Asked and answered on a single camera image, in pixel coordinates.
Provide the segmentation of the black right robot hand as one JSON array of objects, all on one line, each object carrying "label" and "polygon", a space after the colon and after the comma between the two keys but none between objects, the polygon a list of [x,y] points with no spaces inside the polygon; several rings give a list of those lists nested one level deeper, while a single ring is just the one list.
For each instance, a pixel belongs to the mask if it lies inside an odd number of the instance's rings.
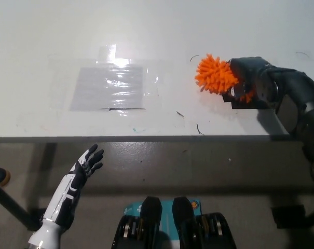
[{"label": "black right robot hand", "polygon": [[232,58],[228,61],[237,83],[228,90],[233,109],[265,108],[256,97],[255,81],[258,72],[269,65],[262,57]]}]

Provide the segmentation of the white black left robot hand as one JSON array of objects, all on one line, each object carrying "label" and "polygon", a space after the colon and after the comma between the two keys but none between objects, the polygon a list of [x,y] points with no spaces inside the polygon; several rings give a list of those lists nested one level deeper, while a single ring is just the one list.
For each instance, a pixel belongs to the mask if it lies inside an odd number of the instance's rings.
[{"label": "white black left robot hand", "polygon": [[63,231],[70,228],[78,205],[81,190],[92,174],[103,166],[104,150],[94,144],[73,164],[56,188],[43,215],[43,221],[57,224]]}]

